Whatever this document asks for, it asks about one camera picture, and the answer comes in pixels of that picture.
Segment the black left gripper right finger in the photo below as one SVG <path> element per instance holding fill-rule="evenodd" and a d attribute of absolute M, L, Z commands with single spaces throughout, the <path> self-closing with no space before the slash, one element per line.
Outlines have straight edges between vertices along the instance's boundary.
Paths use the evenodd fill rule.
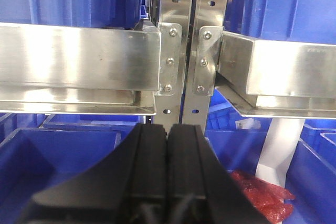
<path fill-rule="evenodd" d="M 172 126 L 169 223 L 268 223 L 225 171 L 199 126 Z"/>

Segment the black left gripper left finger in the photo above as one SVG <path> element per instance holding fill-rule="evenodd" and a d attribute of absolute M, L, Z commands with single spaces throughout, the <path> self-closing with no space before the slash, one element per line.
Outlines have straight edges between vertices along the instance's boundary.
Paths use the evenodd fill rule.
<path fill-rule="evenodd" d="M 163 223 L 166 132 L 138 124 L 102 161 L 33 194 L 18 223 Z"/>

